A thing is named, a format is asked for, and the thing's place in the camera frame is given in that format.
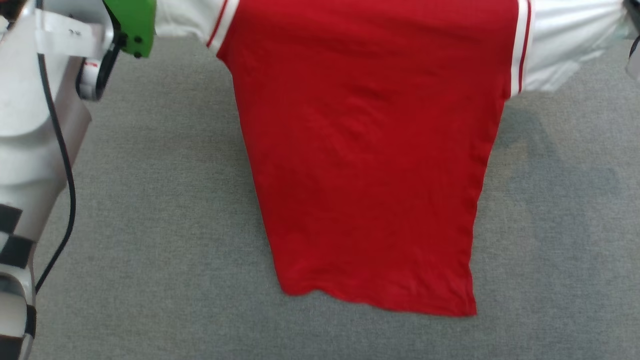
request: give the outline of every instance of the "gray fabric surface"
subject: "gray fabric surface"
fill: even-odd
[[[33,360],[640,359],[640,86],[629,42],[509,102],[472,269],[479,316],[389,313],[278,287],[232,81],[196,42],[122,58],[76,166],[72,240]],[[64,193],[36,259],[67,223]]]

